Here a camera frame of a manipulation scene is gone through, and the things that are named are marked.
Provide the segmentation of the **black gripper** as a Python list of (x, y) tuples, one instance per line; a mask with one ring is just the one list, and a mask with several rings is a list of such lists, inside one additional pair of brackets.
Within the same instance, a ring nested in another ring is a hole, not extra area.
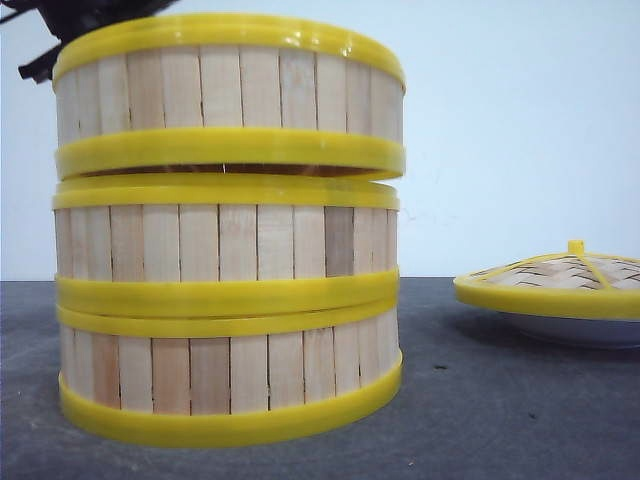
[(36, 84), (51, 80), (53, 67), (60, 51), (76, 38), (112, 24), (145, 18), (157, 14), (173, 2), (171, 0), (15, 0), (2, 1), (12, 10), (1, 18), (4, 24), (29, 12), (37, 11), (49, 32), (59, 43), (28, 64), (18, 67), (22, 79)]

